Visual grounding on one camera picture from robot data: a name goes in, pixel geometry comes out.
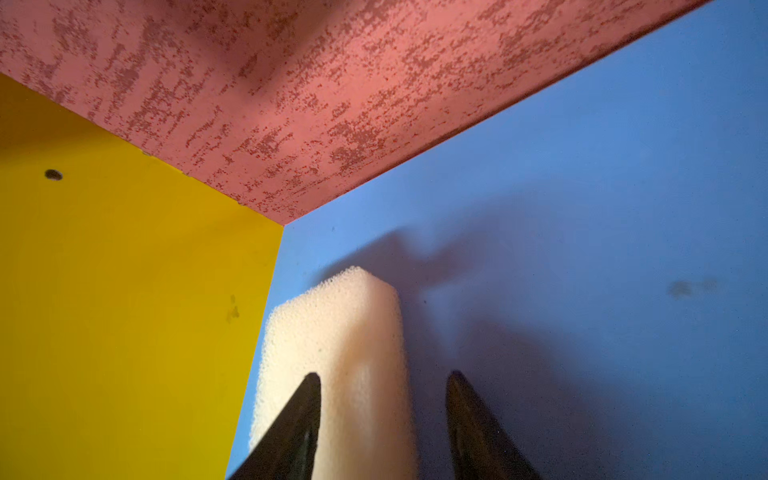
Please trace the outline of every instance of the foam block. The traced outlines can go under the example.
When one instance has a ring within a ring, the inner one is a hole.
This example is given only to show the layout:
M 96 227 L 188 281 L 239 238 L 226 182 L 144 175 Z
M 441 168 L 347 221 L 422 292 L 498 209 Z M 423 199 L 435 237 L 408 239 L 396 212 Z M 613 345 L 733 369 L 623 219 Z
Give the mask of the foam block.
M 272 312 L 252 449 L 308 372 L 320 375 L 323 397 L 314 480 L 416 478 L 395 289 L 352 267 Z

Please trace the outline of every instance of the white sponge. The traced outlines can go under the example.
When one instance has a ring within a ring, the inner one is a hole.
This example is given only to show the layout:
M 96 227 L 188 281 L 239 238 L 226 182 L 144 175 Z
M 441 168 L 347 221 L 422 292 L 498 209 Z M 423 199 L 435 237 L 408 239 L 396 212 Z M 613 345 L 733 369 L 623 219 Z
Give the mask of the white sponge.
M 352 267 L 272 312 L 251 449 L 309 372 L 320 375 L 323 397 L 313 480 L 416 478 L 395 289 Z

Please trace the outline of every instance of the red panel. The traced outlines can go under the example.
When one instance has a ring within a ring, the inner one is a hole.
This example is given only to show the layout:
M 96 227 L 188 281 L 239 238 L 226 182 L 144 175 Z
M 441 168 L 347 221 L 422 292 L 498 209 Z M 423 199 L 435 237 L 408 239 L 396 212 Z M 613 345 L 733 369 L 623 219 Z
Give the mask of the red panel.
M 287 223 L 703 0 L 3 0 L 0 71 Z

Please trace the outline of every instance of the mottled red panel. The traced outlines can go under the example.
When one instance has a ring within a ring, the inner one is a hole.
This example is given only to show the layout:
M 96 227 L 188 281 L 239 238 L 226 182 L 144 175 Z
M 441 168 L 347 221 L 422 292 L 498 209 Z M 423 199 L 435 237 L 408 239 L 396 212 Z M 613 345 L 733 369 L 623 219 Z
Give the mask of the mottled red panel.
M 2 0 L 0 71 L 287 223 L 701 3 Z

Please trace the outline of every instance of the yellow wall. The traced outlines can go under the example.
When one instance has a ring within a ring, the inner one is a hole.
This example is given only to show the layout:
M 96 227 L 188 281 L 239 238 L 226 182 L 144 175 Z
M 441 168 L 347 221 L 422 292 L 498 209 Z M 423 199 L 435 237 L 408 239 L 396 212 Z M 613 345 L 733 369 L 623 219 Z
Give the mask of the yellow wall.
M 0 478 L 223 478 L 282 227 L 1 75 L 0 202 Z

